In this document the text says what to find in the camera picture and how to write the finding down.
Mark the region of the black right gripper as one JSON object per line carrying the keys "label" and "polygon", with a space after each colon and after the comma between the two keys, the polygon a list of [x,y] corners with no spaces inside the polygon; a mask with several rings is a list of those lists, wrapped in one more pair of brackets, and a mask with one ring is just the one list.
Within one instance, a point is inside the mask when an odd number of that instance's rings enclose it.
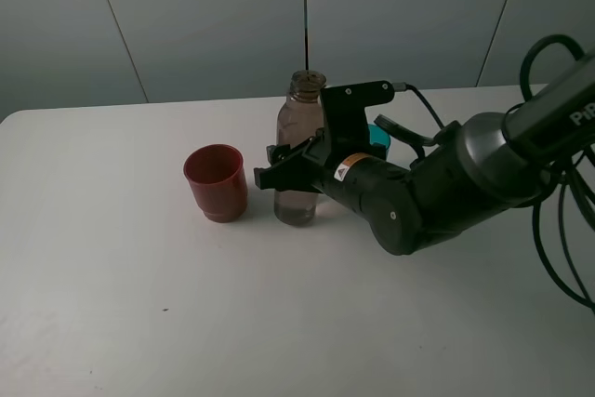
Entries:
{"label": "black right gripper", "polygon": [[266,148],[271,166],[256,167],[261,190],[320,192],[354,211],[402,211],[409,208],[407,171],[387,160],[385,141],[371,137],[371,128],[331,140],[321,129],[292,147]]}

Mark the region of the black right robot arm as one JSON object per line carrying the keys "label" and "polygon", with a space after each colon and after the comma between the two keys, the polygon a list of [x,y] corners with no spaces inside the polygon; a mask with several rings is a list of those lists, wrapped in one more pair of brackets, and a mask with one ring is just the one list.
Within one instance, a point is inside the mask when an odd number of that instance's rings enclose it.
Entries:
{"label": "black right robot arm", "polygon": [[395,91],[387,81],[325,88],[323,127],[296,147],[270,146],[256,185],[320,192],[365,219],[386,251],[410,255],[535,200],[553,184],[554,164],[594,141],[592,54],[517,110],[479,113],[430,139],[378,117],[394,138],[431,147],[409,168],[388,162],[369,140],[366,109]]}

